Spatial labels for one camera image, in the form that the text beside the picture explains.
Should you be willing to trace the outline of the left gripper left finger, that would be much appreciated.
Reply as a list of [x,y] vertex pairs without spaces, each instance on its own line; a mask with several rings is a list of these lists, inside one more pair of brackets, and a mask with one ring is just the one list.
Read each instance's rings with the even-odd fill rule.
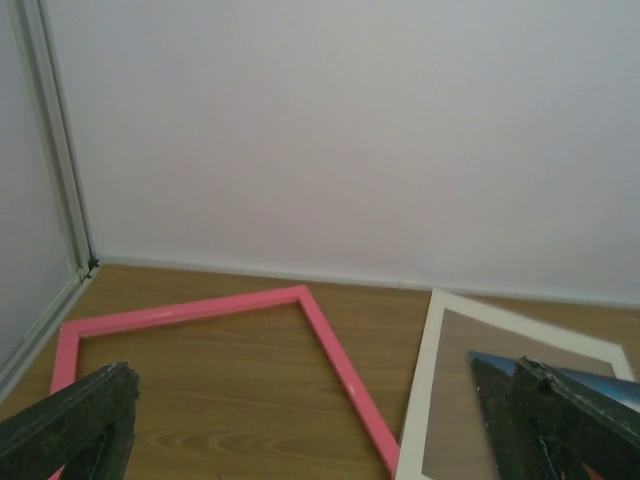
[[122,479],[139,375],[106,365],[1,422],[3,479]]

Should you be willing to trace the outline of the pink picture frame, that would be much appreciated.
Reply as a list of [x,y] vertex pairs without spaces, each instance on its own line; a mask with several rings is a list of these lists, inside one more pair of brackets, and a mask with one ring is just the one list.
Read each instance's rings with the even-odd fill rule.
[[76,381],[80,341],[84,338],[288,304],[298,305],[305,314],[377,453],[389,474],[394,475],[399,460],[399,444],[319,305],[304,285],[65,321],[59,329],[50,393],[55,394]]

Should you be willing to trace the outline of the sunset photo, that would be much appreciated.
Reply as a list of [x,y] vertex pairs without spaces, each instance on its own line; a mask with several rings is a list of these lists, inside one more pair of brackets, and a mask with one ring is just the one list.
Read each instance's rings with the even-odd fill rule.
[[[509,460],[509,454],[514,446],[514,431],[509,420],[506,396],[519,359],[480,352],[471,352],[469,355],[483,423],[497,473],[502,479],[517,479]],[[573,375],[598,375],[565,368],[555,369]]]

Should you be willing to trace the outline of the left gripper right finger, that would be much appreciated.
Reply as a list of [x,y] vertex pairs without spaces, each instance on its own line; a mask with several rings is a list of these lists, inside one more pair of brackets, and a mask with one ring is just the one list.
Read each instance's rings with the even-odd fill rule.
[[506,396],[517,479],[637,479],[639,384],[523,357]]

